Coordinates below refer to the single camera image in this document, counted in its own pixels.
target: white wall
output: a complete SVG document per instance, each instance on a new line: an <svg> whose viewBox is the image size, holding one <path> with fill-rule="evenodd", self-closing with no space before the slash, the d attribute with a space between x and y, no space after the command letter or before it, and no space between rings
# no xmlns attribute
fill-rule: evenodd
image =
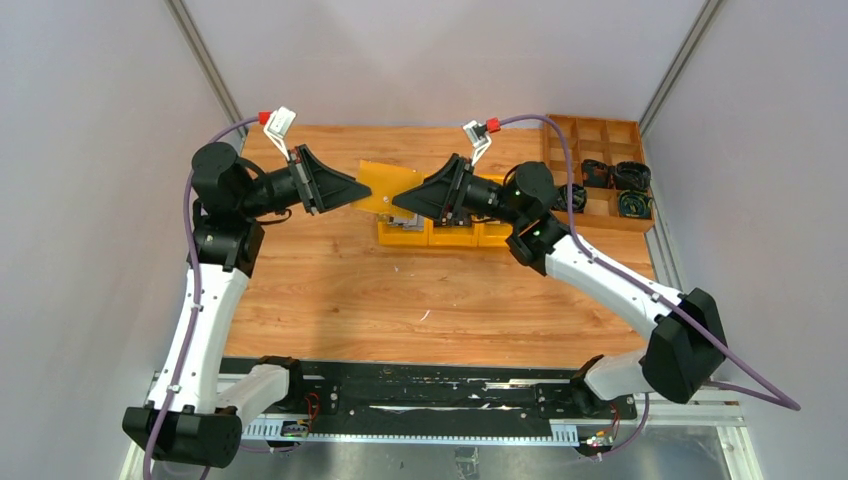
<svg viewBox="0 0 848 480"><path fill-rule="evenodd" d="M0 477L116 478L224 117L161 1L0 6Z"/></svg>
<svg viewBox="0 0 848 480"><path fill-rule="evenodd" d="M638 119L703 0L188 0L244 115L463 124Z"/></svg>
<svg viewBox="0 0 848 480"><path fill-rule="evenodd" d="M840 0L726 2L647 137L688 286L803 407L743 403L770 480L848 469L846 23Z"/></svg>

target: gray floor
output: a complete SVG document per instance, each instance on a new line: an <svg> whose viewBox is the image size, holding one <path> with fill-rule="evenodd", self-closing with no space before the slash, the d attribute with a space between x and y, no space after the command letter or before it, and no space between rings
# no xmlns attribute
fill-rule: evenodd
<svg viewBox="0 0 848 480"><path fill-rule="evenodd" d="M630 430L622 427L622 439ZM239 453L209 479L460 480L455 446L390 444L307 444L290 454ZM714 428L653 427L620 454L599 464L575 461L570 448L483 446L479 480L516 479L686 479L730 480ZM157 479L196 478L199 470L174 466Z"/></svg>

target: wooden table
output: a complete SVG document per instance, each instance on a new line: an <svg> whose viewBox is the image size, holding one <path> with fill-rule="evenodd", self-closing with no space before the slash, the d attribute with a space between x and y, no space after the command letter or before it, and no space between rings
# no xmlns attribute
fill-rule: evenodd
<svg viewBox="0 0 848 480"><path fill-rule="evenodd" d="M538 160L539 135L501 131L477 173L503 174ZM435 171L451 153L471 152L460 128L293 127L286 144L304 143L353 176L360 159ZM284 164L258 127L243 156L266 170ZM227 355L577 367L599 353L644 344L605 307L520 266L506 248L381 247L374 215L342 207L313 217L299 205L293 212L288 222L266 228ZM653 276L642 234L580 231L611 257Z"/></svg>

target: wooden tabletop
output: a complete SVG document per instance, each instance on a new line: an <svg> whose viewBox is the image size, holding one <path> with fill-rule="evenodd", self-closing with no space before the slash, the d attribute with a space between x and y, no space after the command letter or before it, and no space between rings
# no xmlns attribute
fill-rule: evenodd
<svg viewBox="0 0 848 480"><path fill-rule="evenodd" d="M503 174L538 160L539 135L499 132L477 173ZM451 153L471 152L460 128L292 127L288 147L304 143L323 163L353 176L360 159L432 172ZM266 170L284 165L258 127L243 156ZM506 248L381 247L372 214L342 207L313 217L302 206L292 210L288 222L266 227L227 355L578 367L599 353L644 344L605 307L522 267ZM642 234L580 232L653 276Z"/></svg>

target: wooden box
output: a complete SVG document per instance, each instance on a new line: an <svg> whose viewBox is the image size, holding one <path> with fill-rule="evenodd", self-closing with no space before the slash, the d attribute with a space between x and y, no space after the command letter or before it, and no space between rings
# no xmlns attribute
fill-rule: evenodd
<svg viewBox="0 0 848 480"><path fill-rule="evenodd" d="M583 185L580 165L583 160L598 160L608 166L619 162L645 163L639 124L626 120L608 120L603 118L573 117L567 115L548 115L559 125L568 141L574 175L574 183ZM557 186L567 181L565 153L559 137L547 124L542 125L542 161L554 174ZM651 218L622 217L618 210L619 190L586 187L588 200L583 213L576 213L578 227L609 228L647 232L654 226L653 208ZM556 212L560 220L567 222L565 212Z"/></svg>

